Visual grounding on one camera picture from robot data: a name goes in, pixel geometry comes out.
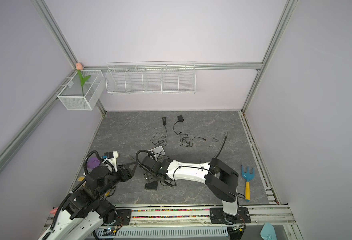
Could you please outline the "light blue toy scoop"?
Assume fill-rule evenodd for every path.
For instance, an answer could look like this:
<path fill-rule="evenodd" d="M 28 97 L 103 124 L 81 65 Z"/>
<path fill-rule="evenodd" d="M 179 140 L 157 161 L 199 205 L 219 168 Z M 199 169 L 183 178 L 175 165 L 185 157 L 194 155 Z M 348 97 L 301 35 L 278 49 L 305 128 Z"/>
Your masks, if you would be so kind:
<path fill-rule="evenodd" d="M 271 223 L 264 224 L 260 236 L 263 240 L 277 240 L 275 228 Z"/>

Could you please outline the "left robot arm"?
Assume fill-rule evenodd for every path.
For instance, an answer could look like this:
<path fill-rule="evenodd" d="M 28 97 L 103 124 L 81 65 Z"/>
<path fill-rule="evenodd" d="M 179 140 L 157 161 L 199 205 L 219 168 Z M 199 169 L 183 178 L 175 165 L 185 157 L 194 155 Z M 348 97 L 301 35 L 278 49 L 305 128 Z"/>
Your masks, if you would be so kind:
<path fill-rule="evenodd" d="M 117 152 L 101 157 L 91 151 L 83 161 L 84 179 L 60 203 L 50 227 L 41 235 L 42 240 L 84 240 L 89 235 L 98 239 L 97 230 L 111 227 L 114 236 L 131 220 L 131 212 L 117 210 L 111 197 L 117 184 L 130 180 L 137 163 L 117 165 Z"/>

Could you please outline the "black network switch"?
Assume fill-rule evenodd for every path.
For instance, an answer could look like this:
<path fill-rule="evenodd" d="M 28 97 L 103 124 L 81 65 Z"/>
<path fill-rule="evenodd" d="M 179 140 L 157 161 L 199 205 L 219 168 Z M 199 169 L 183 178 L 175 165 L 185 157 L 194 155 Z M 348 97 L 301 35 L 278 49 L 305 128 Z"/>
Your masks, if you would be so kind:
<path fill-rule="evenodd" d="M 157 191 L 158 190 L 158 181 L 152 181 L 150 183 L 145 183 L 145 190 Z"/>

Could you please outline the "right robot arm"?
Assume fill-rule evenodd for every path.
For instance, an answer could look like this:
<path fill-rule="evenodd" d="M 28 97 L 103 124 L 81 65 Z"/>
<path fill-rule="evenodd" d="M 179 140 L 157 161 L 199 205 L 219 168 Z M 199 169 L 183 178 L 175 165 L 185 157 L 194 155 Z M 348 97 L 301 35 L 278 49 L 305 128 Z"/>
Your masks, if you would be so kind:
<path fill-rule="evenodd" d="M 250 222 L 248 211 L 238 203 L 239 174 L 223 161 L 213 158 L 208 163 L 191 164 L 147 156 L 142 162 L 148 184 L 163 181 L 176 186 L 178 180 L 205 184 L 222 201 L 221 208 L 210 210 L 211 223 L 246 225 Z"/>

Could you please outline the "pink watering can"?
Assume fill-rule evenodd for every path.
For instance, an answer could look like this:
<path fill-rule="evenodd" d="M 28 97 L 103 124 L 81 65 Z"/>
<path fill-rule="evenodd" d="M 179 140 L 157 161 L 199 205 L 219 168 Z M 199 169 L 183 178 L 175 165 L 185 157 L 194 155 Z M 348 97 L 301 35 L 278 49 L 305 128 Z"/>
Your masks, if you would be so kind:
<path fill-rule="evenodd" d="M 52 210 L 50 211 L 50 214 L 51 214 L 51 215 L 55 215 L 55 214 L 57 213 L 57 211 L 58 211 L 58 207 L 52 209 Z"/>

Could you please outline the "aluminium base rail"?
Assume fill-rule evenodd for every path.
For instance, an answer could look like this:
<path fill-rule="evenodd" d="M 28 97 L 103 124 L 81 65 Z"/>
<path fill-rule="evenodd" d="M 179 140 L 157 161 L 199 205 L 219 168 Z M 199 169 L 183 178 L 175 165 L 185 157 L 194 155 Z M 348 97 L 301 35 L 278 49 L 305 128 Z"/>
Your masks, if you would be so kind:
<path fill-rule="evenodd" d="M 259 227 L 257 239 L 262 239 L 260 232 L 265 223 L 271 223 L 276 231 L 283 231 L 288 240 L 301 240 L 302 234 L 287 205 L 240 206 L 245 208 L 250 222 L 246 225 L 213 224 L 210 210 L 221 206 L 166 206 L 117 208 L 131 212 L 129 225 L 122 226 L 113 236 L 112 228 L 101 226 L 97 230 L 98 239 L 89 235 L 85 240 L 170 240 L 170 239 L 207 239 L 223 237 L 226 240 L 237 240 L 245 236 L 245 231 Z"/>

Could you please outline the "purple pink toy shovel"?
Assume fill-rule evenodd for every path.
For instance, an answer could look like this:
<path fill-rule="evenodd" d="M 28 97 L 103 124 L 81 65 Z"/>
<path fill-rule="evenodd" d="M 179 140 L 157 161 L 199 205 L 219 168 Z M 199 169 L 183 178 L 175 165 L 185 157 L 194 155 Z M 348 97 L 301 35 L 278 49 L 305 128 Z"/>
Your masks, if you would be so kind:
<path fill-rule="evenodd" d="M 94 168 L 100 166 L 101 161 L 97 157 L 90 157 L 87 161 L 87 168 L 93 170 Z"/>

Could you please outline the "black power adapter left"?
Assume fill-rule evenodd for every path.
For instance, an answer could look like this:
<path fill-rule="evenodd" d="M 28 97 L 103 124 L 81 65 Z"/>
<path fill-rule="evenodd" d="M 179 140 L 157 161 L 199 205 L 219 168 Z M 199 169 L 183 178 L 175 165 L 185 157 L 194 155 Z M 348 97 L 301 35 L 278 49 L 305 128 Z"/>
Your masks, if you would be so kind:
<path fill-rule="evenodd" d="M 166 119 L 166 117 L 162 117 L 162 122 L 163 122 L 163 125 L 164 125 L 164 126 L 167 125 L 167 119 Z"/>

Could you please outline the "blue yellow toy rake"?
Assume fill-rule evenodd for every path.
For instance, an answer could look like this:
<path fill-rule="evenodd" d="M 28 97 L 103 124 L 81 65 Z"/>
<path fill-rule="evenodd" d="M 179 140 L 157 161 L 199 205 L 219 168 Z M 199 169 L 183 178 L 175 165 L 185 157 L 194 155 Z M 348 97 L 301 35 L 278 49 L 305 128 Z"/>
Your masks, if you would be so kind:
<path fill-rule="evenodd" d="M 246 181 L 246 186 L 245 186 L 245 200 L 249 202 L 251 200 L 251 187 L 250 187 L 250 181 L 254 178 L 255 176 L 255 171 L 254 168 L 249 168 L 241 165 L 241 174 L 242 177 Z"/>

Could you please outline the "white mesh box basket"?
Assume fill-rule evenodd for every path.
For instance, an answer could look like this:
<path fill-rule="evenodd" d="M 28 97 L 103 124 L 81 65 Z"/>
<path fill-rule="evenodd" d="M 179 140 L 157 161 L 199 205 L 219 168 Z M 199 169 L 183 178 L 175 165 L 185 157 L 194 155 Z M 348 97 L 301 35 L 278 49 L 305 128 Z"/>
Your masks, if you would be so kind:
<path fill-rule="evenodd" d="M 76 72 L 58 93 L 58 98 L 70 111 L 92 111 L 105 90 L 106 80 L 102 71 L 82 70 L 84 76 L 91 76 L 84 85 L 84 94 Z"/>

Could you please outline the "artificial tulip flower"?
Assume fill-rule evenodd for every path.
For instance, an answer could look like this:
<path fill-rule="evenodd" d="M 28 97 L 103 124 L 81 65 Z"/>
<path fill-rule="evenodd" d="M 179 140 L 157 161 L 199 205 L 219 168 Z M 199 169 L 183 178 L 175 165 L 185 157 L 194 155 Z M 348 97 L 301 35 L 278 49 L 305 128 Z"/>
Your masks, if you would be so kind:
<path fill-rule="evenodd" d="M 85 83 L 89 80 L 89 78 L 91 76 L 84 76 L 83 73 L 82 73 L 82 70 L 83 70 L 83 65 L 81 63 L 76 63 L 76 70 L 77 70 L 77 73 L 78 73 L 78 76 L 79 76 L 79 79 L 80 79 L 80 85 L 81 85 L 81 89 L 82 89 L 82 96 L 84 97 L 85 94 L 84 94 L 84 85 Z"/>

